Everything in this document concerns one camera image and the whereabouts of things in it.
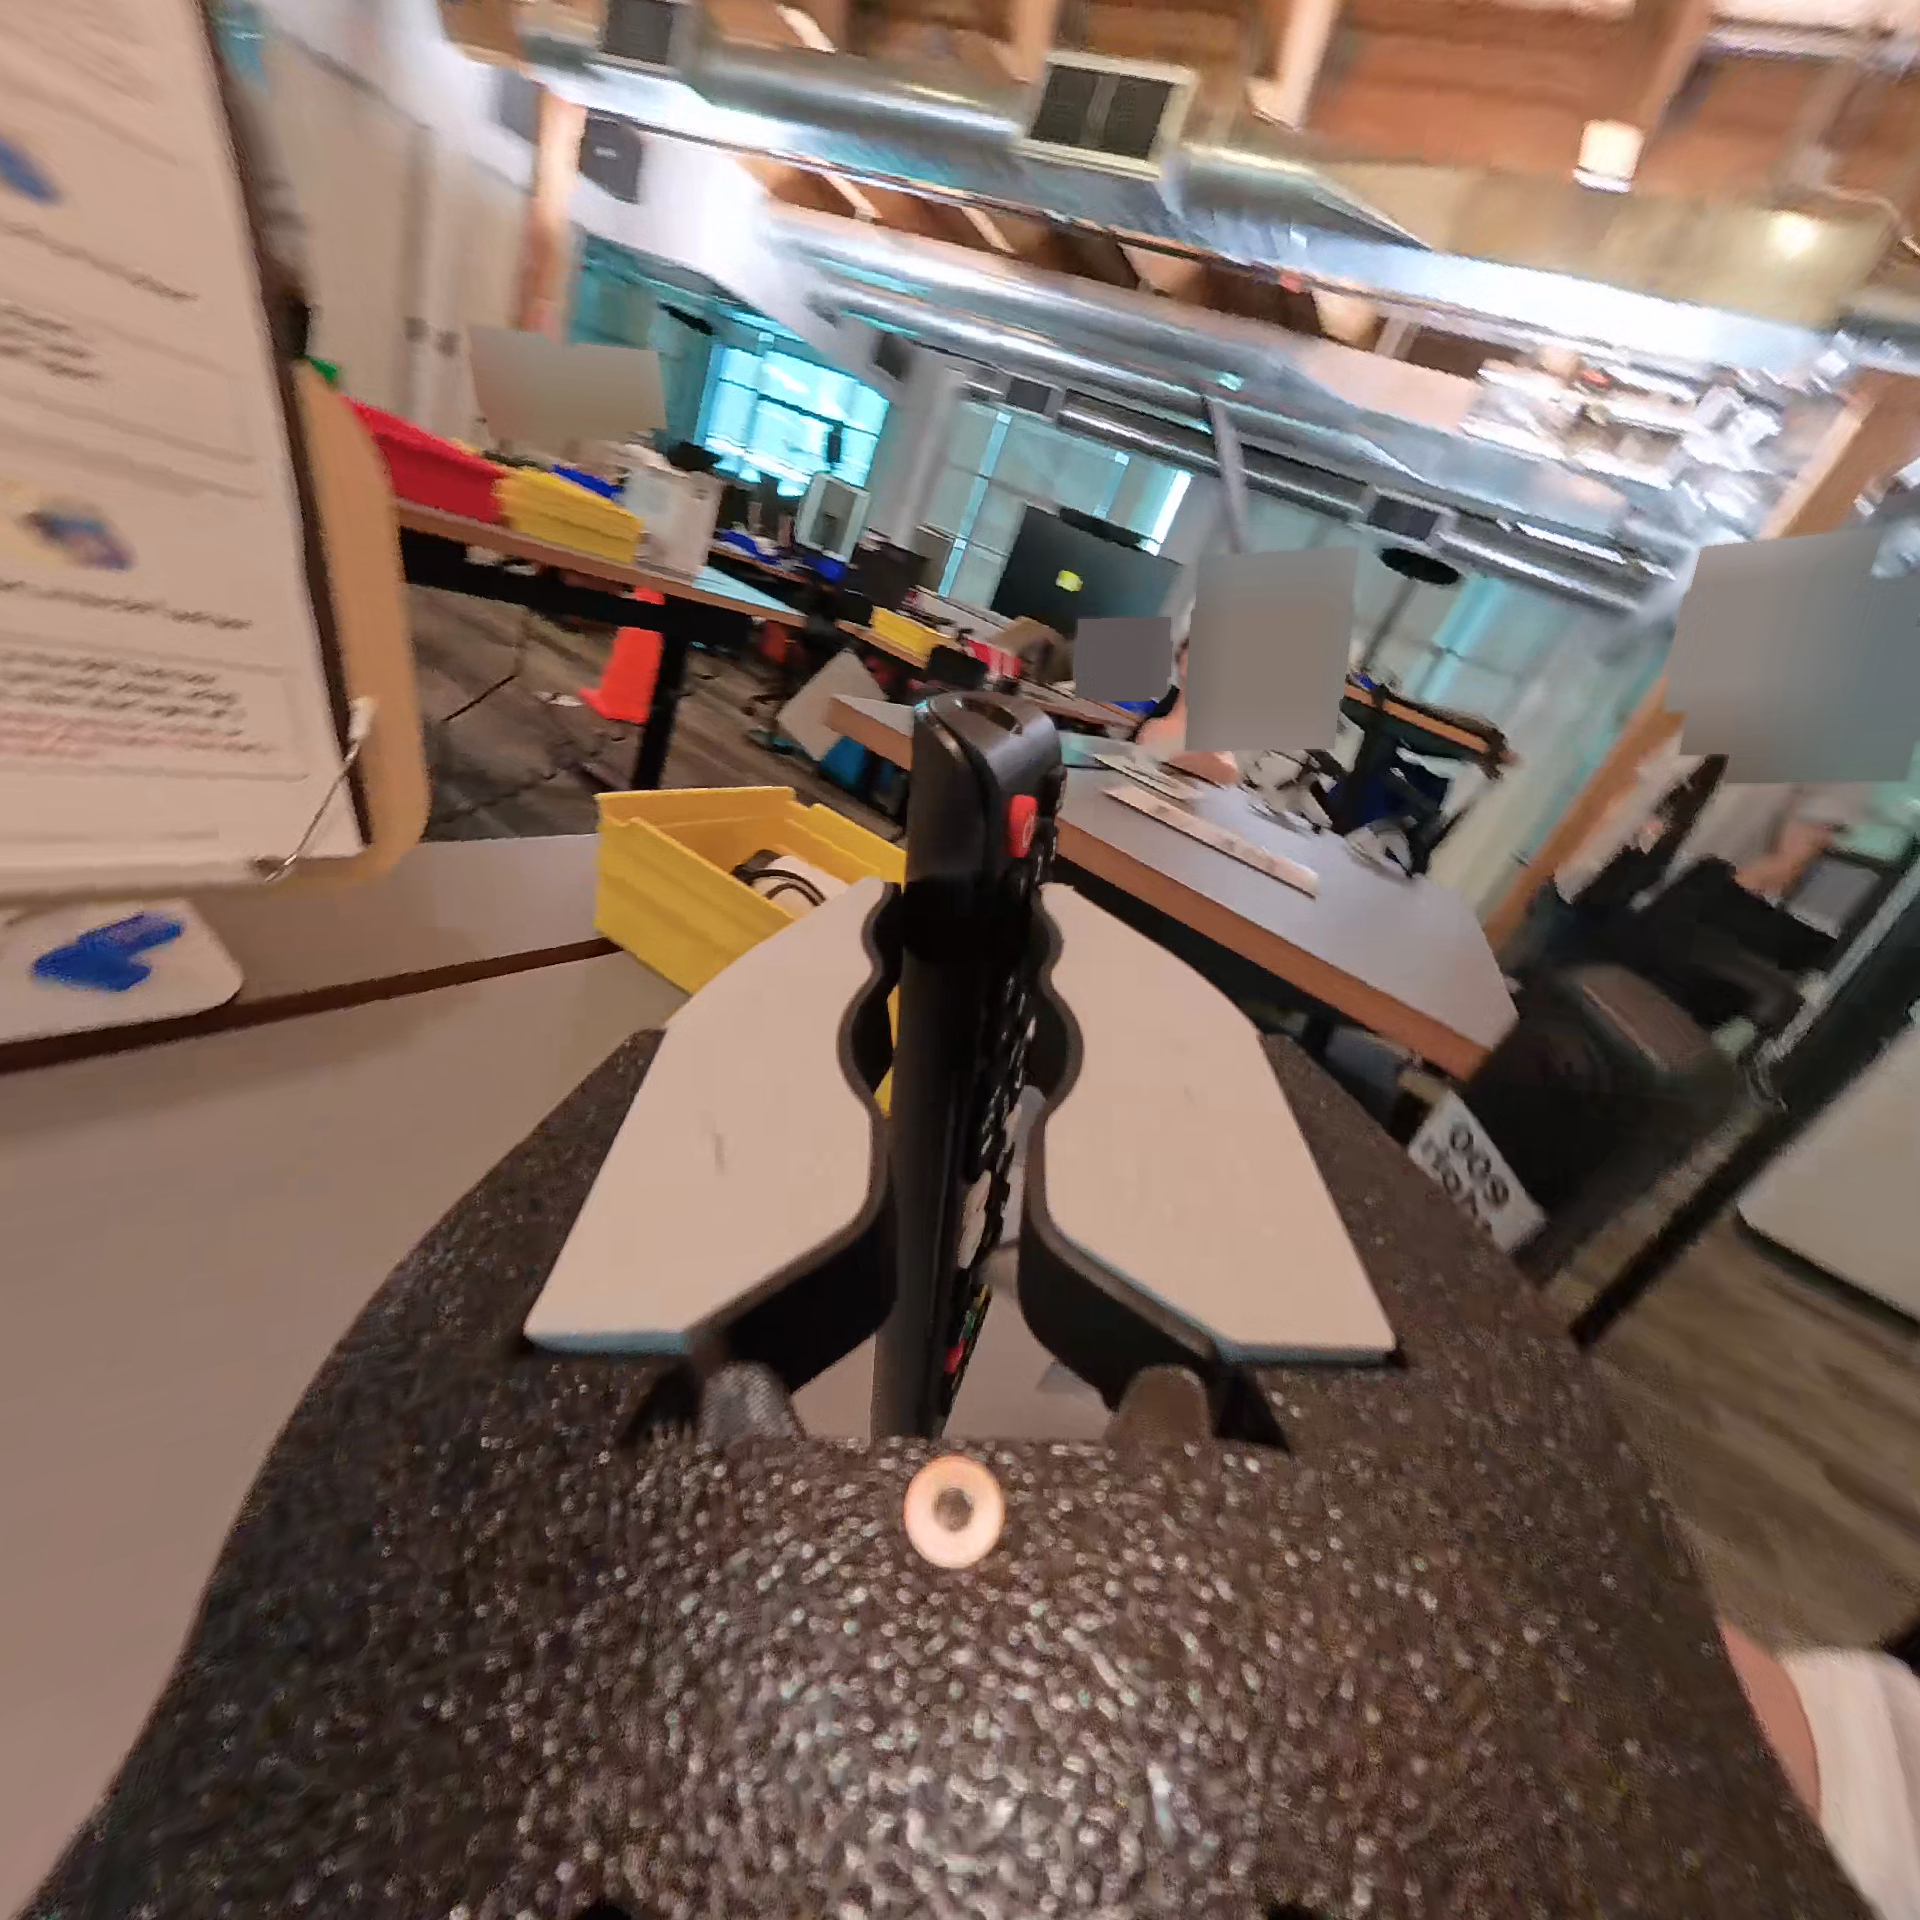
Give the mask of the yellow plastic bin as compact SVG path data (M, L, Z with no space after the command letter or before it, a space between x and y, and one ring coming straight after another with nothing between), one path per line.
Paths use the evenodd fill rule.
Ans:
M599 801L595 923L683 992L657 1066L720 1139L759 1097L779 1125L850 1107L838 1048L871 987L866 922L904 877L898 843L790 786Z
M500 467L495 505L496 524L520 537L617 567L639 564L643 519L617 497L585 488L563 472Z

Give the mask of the white stand base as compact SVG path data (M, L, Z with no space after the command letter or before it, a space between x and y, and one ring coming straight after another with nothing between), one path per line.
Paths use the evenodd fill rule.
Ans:
M32 979L32 960L75 933L140 909L179 915L184 937L154 955L151 979L123 994L70 992ZM184 899L35 904L3 909L3 1044L71 1041L194 1017L232 1004L246 972L203 915Z

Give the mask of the orange traffic cone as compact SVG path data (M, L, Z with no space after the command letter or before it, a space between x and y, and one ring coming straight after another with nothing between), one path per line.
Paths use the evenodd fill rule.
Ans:
M652 617L650 624L620 626L614 635L608 660L599 681L582 685L583 704L599 717L640 730L652 715L666 641L659 632L659 610L666 599L654 591L635 591L632 601Z

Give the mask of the instruction sheet board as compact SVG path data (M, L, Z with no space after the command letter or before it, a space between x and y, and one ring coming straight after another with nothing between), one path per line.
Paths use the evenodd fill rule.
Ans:
M246 123L208 4L6 4L6 905L426 831L392 485L295 354Z

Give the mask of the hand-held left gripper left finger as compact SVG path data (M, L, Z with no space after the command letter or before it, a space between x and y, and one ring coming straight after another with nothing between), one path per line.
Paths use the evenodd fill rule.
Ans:
M547 1354L832 1368L897 1299L880 923L854 885L667 1021L532 1309Z

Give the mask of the black remote control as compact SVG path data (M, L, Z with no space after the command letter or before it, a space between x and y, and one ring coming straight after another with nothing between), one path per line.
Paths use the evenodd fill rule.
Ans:
M908 773L890 1105L897 1303L873 1352L878 1436L944 1429L988 1317L1067 777L1044 712L985 693L914 708Z

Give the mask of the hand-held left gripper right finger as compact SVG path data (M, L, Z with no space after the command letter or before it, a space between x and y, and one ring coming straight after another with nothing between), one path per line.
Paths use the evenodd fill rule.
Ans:
M1028 1324L1080 1377L1145 1336L1199 1363L1375 1364L1398 1348L1251 1020L1080 895L1044 895L1059 1082L1025 1160Z

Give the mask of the blue clip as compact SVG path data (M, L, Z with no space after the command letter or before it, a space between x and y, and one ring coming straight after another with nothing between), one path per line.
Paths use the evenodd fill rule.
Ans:
M32 960L32 979L70 992L123 994L154 976L154 955L185 933L179 915L140 909L90 925Z

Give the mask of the grey desk with wooden edge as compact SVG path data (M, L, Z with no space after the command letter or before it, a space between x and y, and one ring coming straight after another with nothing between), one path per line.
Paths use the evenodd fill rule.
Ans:
M1071 770L1062 859L1454 1080L1515 1025L1464 897L1274 821L1242 786L1191 799L1188 815L1210 824L1201 839L1140 807L1155 799L1111 765Z

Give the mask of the paper sheet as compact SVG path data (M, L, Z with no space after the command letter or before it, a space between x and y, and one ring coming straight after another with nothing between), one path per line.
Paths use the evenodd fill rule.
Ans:
M1220 824L1127 776L1071 776L1064 831L1199 892L1199 874L1235 866L1300 899L1319 899L1322 874L1280 843Z

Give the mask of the black television screen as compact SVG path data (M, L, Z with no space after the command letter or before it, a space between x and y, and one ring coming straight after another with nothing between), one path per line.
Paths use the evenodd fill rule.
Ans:
M993 591L994 645L1017 651L1036 628L1071 641L1087 617L1162 617L1184 564L1092 524L1025 505Z

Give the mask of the red plastic bin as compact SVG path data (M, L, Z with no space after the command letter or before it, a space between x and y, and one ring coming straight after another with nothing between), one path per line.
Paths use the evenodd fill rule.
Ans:
M470 445L361 400L347 400L388 469L398 500L459 519L500 524L496 488L506 469Z

